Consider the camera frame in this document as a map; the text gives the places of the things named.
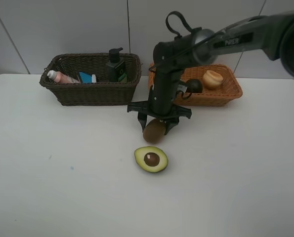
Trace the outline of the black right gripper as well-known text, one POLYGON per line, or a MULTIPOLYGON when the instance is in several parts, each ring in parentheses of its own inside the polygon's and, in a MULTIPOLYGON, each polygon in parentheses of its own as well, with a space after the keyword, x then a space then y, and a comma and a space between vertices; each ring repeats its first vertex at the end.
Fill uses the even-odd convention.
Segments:
POLYGON ((175 105, 170 101, 148 100, 130 102, 127 106, 128 112, 138 112, 137 119, 144 131, 148 116, 164 121, 166 124, 165 135, 179 124, 180 117, 191 118, 191 109, 175 105))

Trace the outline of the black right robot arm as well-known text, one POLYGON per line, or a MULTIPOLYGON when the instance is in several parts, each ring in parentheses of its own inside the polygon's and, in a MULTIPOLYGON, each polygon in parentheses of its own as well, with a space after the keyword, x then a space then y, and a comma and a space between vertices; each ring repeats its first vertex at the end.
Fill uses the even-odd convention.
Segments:
POLYGON ((184 16, 174 11, 188 29, 189 35, 175 33, 170 42, 158 43, 153 51, 154 83, 146 101, 131 102, 127 111, 138 113, 138 121, 145 128, 147 118, 164 121, 166 131, 178 125, 180 117, 190 118, 190 109, 175 105, 181 76, 188 68, 212 64, 217 56, 263 50, 272 60, 280 60, 294 77, 294 11, 271 16, 255 16, 236 22, 218 32, 190 28, 184 16))

